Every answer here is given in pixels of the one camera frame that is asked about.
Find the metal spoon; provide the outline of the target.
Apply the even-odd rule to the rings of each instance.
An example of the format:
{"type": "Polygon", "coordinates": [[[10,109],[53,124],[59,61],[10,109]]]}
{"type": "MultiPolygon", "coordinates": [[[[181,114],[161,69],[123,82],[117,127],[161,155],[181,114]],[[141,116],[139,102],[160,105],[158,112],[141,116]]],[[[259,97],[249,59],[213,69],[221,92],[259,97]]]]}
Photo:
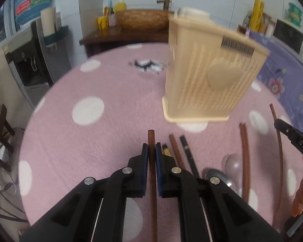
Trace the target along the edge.
{"type": "Polygon", "coordinates": [[[206,180],[211,180],[214,177],[216,177],[220,181],[224,182],[233,191],[236,191],[236,184],[235,184],[235,182],[230,177],[228,177],[226,173],[224,173],[221,170],[215,169],[215,168],[209,168],[205,172],[205,179],[206,180]]]}

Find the dark wooden side table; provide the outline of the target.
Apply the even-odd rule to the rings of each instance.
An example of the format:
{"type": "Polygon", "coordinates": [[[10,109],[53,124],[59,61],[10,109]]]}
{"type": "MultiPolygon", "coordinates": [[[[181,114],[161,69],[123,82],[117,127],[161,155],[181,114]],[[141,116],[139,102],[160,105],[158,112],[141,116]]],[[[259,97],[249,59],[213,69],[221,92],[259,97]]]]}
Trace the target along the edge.
{"type": "Polygon", "coordinates": [[[97,29],[79,41],[85,48],[86,56],[100,54],[125,45],[138,43],[167,43],[168,28],[158,31],[130,31],[121,27],[97,29]]]}

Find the woven basket sink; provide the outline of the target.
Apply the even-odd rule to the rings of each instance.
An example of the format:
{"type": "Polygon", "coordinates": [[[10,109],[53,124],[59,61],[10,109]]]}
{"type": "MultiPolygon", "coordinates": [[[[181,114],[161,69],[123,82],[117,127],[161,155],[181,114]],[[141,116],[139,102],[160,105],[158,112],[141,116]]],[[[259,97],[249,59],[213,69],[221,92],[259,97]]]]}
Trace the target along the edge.
{"type": "Polygon", "coordinates": [[[116,12],[121,28],[129,31],[160,31],[168,28],[169,17],[175,13],[168,10],[127,9],[116,12]]]}

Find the bamboo faucet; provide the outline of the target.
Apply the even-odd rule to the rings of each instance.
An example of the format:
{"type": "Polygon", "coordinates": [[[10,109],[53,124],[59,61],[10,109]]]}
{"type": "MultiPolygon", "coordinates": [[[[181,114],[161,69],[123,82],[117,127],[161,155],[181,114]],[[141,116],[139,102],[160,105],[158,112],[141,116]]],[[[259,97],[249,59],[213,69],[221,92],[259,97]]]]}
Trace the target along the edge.
{"type": "Polygon", "coordinates": [[[157,4],[163,4],[163,9],[166,11],[170,10],[170,3],[171,0],[157,0],[156,1],[157,4]]]}

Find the long brown chopstick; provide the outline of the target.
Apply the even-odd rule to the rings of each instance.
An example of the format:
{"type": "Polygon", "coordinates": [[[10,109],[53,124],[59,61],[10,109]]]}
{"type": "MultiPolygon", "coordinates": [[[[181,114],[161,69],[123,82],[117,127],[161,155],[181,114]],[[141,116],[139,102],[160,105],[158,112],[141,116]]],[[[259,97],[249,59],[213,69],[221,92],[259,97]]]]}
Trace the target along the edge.
{"type": "Polygon", "coordinates": [[[274,218],[272,222],[272,226],[276,227],[278,222],[278,216],[281,206],[281,200],[282,200],[282,192],[283,192],[283,186],[284,186],[284,154],[282,149],[282,141],[281,141],[281,134],[278,129],[276,129],[276,136],[278,140],[278,149],[279,149],[279,169],[280,169],[280,176],[279,176],[279,191],[278,191],[278,198],[275,206],[275,212],[274,212],[274,218]]]}

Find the yellow cup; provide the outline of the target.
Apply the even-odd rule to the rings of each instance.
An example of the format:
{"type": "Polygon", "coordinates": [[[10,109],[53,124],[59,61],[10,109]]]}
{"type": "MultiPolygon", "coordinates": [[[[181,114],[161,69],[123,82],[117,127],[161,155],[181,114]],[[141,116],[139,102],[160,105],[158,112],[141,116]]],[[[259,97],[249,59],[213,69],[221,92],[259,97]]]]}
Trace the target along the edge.
{"type": "Polygon", "coordinates": [[[98,29],[105,30],[108,29],[108,16],[100,16],[97,18],[98,29]]]}

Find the purple floral cloth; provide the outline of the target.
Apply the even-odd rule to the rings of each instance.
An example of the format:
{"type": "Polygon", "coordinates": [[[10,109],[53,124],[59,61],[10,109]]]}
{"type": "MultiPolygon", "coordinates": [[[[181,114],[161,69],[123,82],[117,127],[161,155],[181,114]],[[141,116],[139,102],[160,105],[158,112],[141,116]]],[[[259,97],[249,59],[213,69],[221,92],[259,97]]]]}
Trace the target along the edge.
{"type": "Polygon", "coordinates": [[[257,75],[278,99],[293,126],[303,132],[303,65],[276,39],[250,31],[249,37],[270,51],[257,75]]]}

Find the white rice cooker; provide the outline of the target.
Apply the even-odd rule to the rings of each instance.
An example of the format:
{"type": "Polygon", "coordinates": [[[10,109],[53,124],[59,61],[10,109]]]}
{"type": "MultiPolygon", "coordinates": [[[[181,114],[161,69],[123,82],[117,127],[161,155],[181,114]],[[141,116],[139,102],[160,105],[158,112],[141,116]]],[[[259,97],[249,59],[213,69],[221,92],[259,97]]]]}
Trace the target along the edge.
{"type": "Polygon", "coordinates": [[[179,8],[177,15],[178,17],[189,18],[195,21],[212,21],[208,12],[191,7],[179,8]]]}

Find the clear plastic spoon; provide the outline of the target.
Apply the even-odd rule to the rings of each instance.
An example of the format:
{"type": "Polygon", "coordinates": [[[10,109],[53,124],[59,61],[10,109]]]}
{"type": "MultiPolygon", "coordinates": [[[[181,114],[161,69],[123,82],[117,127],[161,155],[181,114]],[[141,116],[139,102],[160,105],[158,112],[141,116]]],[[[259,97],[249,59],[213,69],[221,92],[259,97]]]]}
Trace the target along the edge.
{"type": "Polygon", "coordinates": [[[242,175],[242,159],[238,154],[229,154],[223,160],[223,168],[225,173],[234,182],[239,182],[242,175]]]}

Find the black gold chopstick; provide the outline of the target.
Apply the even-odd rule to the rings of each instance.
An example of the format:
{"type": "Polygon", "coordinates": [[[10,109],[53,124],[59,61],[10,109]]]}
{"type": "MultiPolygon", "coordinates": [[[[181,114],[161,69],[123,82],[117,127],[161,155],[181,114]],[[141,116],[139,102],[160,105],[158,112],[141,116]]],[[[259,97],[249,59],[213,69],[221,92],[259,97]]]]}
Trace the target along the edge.
{"type": "Polygon", "coordinates": [[[166,143],[162,144],[162,149],[163,149],[164,155],[171,157],[170,150],[166,143]]]}

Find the brown wooden chopstick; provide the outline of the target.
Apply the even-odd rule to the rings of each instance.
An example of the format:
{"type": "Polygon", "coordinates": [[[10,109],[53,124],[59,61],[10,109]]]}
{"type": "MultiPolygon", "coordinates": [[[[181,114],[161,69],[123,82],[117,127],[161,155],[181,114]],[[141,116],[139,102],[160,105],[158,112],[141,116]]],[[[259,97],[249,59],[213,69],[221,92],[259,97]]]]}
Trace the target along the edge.
{"type": "Polygon", "coordinates": [[[157,185],[155,169],[155,131],[148,130],[148,156],[149,156],[149,182],[150,182],[150,201],[151,201],[151,231],[152,241],[158,241],[158,211],[157,211],[157,185]]]}

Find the pink patterned cup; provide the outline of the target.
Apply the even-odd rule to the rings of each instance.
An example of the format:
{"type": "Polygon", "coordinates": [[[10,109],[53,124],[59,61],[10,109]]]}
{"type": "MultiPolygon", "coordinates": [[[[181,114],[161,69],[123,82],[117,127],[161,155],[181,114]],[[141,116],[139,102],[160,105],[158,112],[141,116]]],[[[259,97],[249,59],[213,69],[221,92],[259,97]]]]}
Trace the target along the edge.
{"type": "Polygon", "coordinates": [[[116,27],[117,26],[116,14],[114,12],[111,12],[108,15],[108,25],[109,25],[109,27],[116,27]]]}

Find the reddish brown chopstick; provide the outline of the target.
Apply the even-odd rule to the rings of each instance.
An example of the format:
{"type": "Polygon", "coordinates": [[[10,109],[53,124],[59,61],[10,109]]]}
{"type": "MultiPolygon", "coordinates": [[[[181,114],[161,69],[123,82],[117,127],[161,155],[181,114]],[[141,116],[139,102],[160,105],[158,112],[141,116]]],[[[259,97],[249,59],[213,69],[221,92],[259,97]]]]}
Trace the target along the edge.
{"type": "Polygon", "coordinates": [[[247,128],[245,123],[240,123],[240,136],[242,143],[242,199],[248,203],[250,193],[250,162],[247,128]]]}

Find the water dispenser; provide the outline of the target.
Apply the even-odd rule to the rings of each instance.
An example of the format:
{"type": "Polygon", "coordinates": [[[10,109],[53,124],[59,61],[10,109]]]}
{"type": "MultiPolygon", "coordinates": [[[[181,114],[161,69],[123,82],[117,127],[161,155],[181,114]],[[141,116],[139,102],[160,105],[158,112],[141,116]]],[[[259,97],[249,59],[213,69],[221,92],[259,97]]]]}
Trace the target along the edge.
{"type": "Polygon", "coordinates": [[[71,70],[64,39],[47,47],[40,19],[32,21],[9,40],[5,58],[19,89],[32,108],[71,70]]]}

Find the paper cup stack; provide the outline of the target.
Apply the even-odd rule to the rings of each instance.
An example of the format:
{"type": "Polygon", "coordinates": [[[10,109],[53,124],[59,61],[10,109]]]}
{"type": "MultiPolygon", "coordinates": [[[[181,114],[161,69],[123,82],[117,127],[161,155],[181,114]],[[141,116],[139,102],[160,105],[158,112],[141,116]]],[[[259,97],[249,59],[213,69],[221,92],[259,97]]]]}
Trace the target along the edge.
{"type": "Polygon", "coordinates": [[[48,37],[56,32],[55,16],[56,9],[55,7],[47,7],[40,11],[41,14],[41,23],[42,31],[44,37],[48,37]]]}

